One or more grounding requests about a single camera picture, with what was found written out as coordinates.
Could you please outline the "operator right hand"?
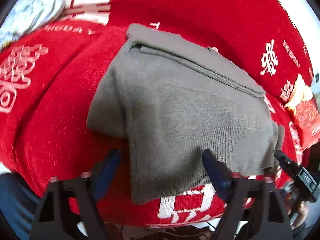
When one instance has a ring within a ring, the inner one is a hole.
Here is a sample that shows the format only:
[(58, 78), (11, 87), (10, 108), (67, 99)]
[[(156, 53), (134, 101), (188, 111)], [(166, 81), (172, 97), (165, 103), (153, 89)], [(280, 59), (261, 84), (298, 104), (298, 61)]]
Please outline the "operator right hand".
[(290, 225), (292, 230), (301, 226), (305, 222), (309, 213), (309, 208), (305, 201), (302, 201), (298, 204), (296, 211), (292, 212), (289, 206), (287, 206), (286, 209), (288, 215), (293, 214), (290, 218)]

